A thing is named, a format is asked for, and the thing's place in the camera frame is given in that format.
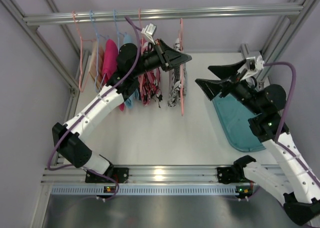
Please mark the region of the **newspaper print trousers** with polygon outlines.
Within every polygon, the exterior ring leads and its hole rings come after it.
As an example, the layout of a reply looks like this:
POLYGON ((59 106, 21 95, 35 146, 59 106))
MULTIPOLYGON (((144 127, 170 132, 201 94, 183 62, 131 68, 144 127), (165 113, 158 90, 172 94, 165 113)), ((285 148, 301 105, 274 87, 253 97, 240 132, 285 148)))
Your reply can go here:
POLYGON ((169 93, 167 105, 175 107, 176 105, 183 105, 184 98, 187 96, 188 89, 188 73, 186 64, 169 71, 169 93))

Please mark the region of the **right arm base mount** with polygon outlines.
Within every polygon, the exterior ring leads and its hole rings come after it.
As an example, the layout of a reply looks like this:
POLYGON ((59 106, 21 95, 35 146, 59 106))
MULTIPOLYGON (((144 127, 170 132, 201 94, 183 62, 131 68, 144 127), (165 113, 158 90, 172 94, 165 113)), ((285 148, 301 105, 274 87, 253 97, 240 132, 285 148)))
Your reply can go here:
POLYGON ((247 183, 249 180, 245 178, 242 168, 234 166, 218 167, 217 179, 219 183, 231 184, 231 183, 247 183))

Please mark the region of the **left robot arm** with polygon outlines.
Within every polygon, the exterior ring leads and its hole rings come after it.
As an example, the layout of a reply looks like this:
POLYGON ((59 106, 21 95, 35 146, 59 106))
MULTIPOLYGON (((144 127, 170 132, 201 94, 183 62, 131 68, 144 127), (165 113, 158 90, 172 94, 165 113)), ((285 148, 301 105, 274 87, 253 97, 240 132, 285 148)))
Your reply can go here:
POLYGON ((116 70, 98 95, 72 119, 53 126, 54 149, 70 166, 95 174, 109 175, 111 162, 94 153, 85 144, 88 136, 138 88, 140 75, 156 68, 168 72, 191 60, 189 54, 169 47, 162 39, 157 39, 151 45, 151 50, 145 53, 141 53, 140 48, 133 43, 122 45, 116 57, 116 70))

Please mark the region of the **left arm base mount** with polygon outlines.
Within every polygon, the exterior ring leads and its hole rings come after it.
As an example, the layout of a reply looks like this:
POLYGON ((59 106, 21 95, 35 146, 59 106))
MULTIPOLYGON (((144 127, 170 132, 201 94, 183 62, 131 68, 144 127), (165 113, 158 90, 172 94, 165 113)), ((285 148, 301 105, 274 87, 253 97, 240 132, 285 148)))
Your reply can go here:
MULTIPOLYGON (((112 166, 112 167, 109 167, 108 170, 103 175, 113 179, 117 183, 124 184, 127 182, 129 178, 129 168, 112 166)), ((114 183, 114 182, 100 175, 87 171, 85 176, 85 183, 102 184, 102 183, 114 183)))

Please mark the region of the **pink hanger of camouflage trousers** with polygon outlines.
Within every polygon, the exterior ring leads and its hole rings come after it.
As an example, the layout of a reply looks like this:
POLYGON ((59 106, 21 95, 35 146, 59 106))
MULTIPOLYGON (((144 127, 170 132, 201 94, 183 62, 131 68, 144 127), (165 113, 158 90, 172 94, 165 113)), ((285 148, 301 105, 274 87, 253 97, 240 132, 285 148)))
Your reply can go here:
MULTIPOLYGON (((143 23, 141 20, 141 9, 138 9, 138 19, 139 19, 139 27, 142 29, 143 28, 143 23)), ((145 43, 145 39, 144 36, 141 35, 141 39, 140 39, 140 54, 143 55, 144 53, 144 43, 145 43)), ((144 83, 144 74, 139 76, 139 90, 142 93, 143 92, 143 83, 144 83)))

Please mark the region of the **pink camouflage trousers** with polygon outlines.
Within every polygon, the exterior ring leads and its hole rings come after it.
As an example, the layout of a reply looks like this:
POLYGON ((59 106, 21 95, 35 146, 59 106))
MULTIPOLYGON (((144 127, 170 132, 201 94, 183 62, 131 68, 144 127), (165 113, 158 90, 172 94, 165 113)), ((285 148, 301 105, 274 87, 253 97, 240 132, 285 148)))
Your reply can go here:
POLYGON ((144 106, 150 104, 152 100, 158 102, 160 108, 160 102, 163 100, 162 91, 160 88, 161 84, 161 72, 160 68, 157 67, 151 71, 140 75, 139 81, 139 93, 140 100, 144 106))

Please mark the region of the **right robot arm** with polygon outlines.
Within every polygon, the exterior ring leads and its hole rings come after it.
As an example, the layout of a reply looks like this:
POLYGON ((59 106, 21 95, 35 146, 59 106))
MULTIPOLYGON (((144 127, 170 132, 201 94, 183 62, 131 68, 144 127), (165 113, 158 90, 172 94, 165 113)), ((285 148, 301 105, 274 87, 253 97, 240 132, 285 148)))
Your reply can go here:
POLYGON ((285 177, 270 172, 255 158, 245 155, 228 167, 217 170, 222 184, 251 181, 271 194, 282 205, 287 216, 303 226, 320 214, 320 181, 295 145, 285 118, 296 85, 296 69, 291 67, 291 85, 286 92, 281 85, 271 84, 256 90, 247 82, 257 71, 266 67, 258 61, 253 68, 244 69, 245 62, 211 65, 212 79, 196 79, 209 100, 233 96, 253 113, 248 120, 251 132, 274 157, 285 177))

